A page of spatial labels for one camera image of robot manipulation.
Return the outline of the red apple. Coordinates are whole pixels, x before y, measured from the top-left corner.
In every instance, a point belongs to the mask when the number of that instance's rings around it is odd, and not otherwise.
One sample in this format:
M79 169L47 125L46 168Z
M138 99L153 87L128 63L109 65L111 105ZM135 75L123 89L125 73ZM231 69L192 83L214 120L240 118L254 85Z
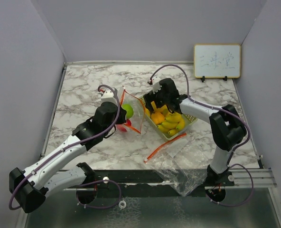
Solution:
M127 119L126 123L124 123L124 124L117 124L116 129L121 132L126 133L127 132L126 126L131 126L131 121L129 119Z

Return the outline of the green apple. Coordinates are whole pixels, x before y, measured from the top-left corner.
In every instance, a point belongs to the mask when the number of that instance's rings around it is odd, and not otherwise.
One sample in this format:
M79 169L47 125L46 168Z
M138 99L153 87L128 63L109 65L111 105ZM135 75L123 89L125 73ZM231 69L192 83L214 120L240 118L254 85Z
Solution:
M126 119L133 117L134 110L130 104L122 104L122 109L126 111Z

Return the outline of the orange yellow bell pepper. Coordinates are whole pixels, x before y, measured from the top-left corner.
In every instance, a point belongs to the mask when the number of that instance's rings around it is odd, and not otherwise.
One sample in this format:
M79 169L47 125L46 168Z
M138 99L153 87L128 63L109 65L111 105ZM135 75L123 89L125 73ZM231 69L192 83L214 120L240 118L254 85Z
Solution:
M155 125L159 125L165 120L165 116L162 114L164 110L167 110L166 105L162 106L161 108L157 108L156 112L150 112L148 108L145 108L145 113Z

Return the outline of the green plastic basket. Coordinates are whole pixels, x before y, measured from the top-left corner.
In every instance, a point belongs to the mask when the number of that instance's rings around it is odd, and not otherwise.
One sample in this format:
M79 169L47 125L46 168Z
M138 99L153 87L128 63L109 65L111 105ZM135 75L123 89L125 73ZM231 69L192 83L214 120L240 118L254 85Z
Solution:
M143 97L139 97L140 101L142 102L143 105L145 105L145 100ZM170 114L170 112L167 110L164 110L162 112L162 114L166 117L167 115ZM182 114L183 118L185 120L185 128L180 131L179 133L177 133L176 135L172 136L172 137L167 137L164 133L162 133L158 128L157 125L154 124L154 122L145 114L145 119L147 120L147 122L149 123L149 125L153 128L153 130L165 141L170 141L172 139L174 139L175 137L179 136L180 134L183 134L192 124L194 124L197 121L196 117L190 116L190 115L185 115Z

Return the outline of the clear zip bag red zipper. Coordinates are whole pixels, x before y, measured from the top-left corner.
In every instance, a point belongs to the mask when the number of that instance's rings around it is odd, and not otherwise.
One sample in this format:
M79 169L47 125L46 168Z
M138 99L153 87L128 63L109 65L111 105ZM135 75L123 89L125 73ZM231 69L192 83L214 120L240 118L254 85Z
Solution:
M134 115L129 120L131 121L131 126L126 126L127 132L134 131L141 134L142 124L145 117L145 107L139 98L130 94L124 86L118 90L118 98L120 99L120 104L130 104L134 110Z

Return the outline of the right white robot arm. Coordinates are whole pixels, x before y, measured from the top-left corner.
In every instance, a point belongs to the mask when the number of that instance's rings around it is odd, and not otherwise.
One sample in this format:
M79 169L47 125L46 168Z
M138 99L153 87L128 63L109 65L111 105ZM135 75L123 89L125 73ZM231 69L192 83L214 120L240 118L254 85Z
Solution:
M235 148L247 133L245 123L235 107L229 104L223 107L212 106L195 101L189 95L180 94L170 78L155 83L143 98L150 111L153 111L151 103L154 102L158 108L166 105L172 112L194 116L210 124L216 149L207 168L206 179L213 186L221 183Z

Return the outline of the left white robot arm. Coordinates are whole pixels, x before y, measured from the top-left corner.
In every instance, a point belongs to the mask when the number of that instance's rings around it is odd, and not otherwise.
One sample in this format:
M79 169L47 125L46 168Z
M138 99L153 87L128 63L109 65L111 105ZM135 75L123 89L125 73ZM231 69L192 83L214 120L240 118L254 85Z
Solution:
M53 194L69 187L96 187L98 183L111 183L105 178L97 180L95 172L85 162L61 172L74 158L89 151L110 137L110 130L126 122L126 111L119 104L103 102L94 116L79 124L71 135L42 160L21 170L9 173L9 209L23 209L30 213L38 209Z

